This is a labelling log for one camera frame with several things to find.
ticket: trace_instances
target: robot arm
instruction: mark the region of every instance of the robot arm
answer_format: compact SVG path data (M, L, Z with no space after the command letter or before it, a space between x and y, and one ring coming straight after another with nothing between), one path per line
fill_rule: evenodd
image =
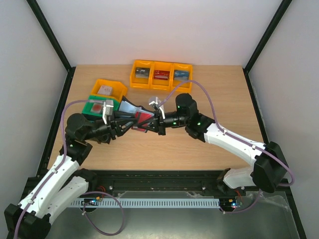
M19 225L19 237L44 239L51 224L72 201L96 188L97 176L86 169L78 170L92 149L92 145L85 140L110 143L111 139L124 135L136 122L133 114L125 112L109 112L107 117L95 122L88 121L82 114L71 115L65 129L66 152L62 147L60 155L39 184L17 206L10 204L6 208L4 215L9 232L14 232L18 218L26 209ZM65 160L57 168L64 154ZM32 200L40 187L41 190Z
M268 151L287 165L285 157L276 143L270 142L266 145L255 142L223 127L223 131L221 131L215 120L198 112L197 103L190 94L178 95L175 103L176 111L164 113L163 117L163 109L158 107L160 101L158 99L152 100L151 104L156 110L155 117L139 123L138 127L157 132L159 135L165 135L167 127L185 127L186 132L191 137L220 146L242 158L249 166L241 169L225 169L220 175L222 179L221 191L242 186L257 186L268 193L273 193L276 190L287 171L268 155L256 149ZM235 135L241 141L249 142L251 146L232 138L225 132Z

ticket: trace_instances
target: yellow bin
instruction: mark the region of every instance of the yellow bin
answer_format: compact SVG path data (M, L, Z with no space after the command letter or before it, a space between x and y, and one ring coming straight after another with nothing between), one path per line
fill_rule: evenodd
M110 96L98 94L98 91L102 85L111 86L113 88L112 94ZM95 82L95 85L91 91L91 95L112 98L112 99L116 100L117 102L121 102L122 96L125 96L127 91L128 91L128 88L125 85L123 85L122 82L97 79Z

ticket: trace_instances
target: green tray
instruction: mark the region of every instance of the green tray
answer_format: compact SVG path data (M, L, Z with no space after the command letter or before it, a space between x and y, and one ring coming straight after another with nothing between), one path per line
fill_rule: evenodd
M114 99L111 99L111 98L108 98L108 97L100 97L100 96L89 96L89 100L104 101L106 99L109 99L109 100L113 101L113 105L114 105L113 110L117 111L119 109L120 103L117 102ZM91 112L91 108L93 107L93 104L94 103L90 103L90 102L86 103L84 108L83 108L82 113L83 114L87 114L87 115L102 117L102 114L97 114L97 113L92 113Z

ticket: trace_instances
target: red card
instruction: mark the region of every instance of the red card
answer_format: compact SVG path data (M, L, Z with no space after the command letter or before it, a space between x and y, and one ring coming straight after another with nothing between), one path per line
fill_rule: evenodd
M169 78L169 71L154 71L154 79L158 80L168 80Z
M136 112L135 114L135 118L138 119L138 123L142 123L143 121L146 121L147 119L151 118L152 115L151 114L147 114L147 113L144 113L144 112ZM136 126L132 127L132 129L135 129L135 130L138 130L138 131L141 131L141 132L147 132L146 129L143 129L143 128L138 128Z

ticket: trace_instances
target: white cable tray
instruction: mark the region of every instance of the white cable tray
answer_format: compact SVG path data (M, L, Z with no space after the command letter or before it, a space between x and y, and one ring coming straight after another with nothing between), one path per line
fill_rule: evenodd
M219 199L118 199L123 208L219 208ZM69 208L80 208L84 199L78 198ZM111 198L105 198L86 208L118 208L118 204Z

